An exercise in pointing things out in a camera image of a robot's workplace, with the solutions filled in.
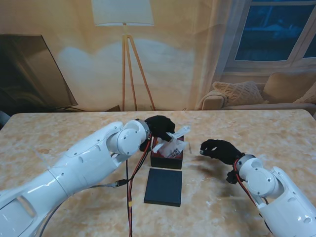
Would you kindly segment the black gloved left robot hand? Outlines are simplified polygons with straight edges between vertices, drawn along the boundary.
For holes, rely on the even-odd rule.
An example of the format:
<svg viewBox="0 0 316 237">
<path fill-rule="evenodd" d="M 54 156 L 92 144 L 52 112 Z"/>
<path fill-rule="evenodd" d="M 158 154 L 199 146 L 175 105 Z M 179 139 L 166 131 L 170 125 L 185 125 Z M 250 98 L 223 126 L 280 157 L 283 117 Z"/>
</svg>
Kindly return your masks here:
<svg viewBox="0 0 316 237">
<path fill-rule="evenodd" d="M 150 133 L 153 137 L 161 138 L 164 141 L 170 142 L 172 137 L 169 133 L 175 133 L 175 123 L 170 118 L 156 115 L 145 120 Z"/>
</svg>

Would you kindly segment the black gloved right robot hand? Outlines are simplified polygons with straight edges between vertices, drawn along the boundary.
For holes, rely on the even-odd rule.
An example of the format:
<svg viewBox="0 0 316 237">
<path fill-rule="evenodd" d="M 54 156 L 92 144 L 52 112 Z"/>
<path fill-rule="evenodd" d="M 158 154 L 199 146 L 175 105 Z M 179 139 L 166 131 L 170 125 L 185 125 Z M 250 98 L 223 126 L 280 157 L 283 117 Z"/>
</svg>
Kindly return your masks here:
<svg viewBox="0 0 316 237">
<path fill-rule="evenodd" d="M 208 139 L 200 146 L 200 154 L 215 158 L 227 165 L 233 165 L 245 153 L 240 152 L 233 144 L 225 140 Z"/>
</svg>

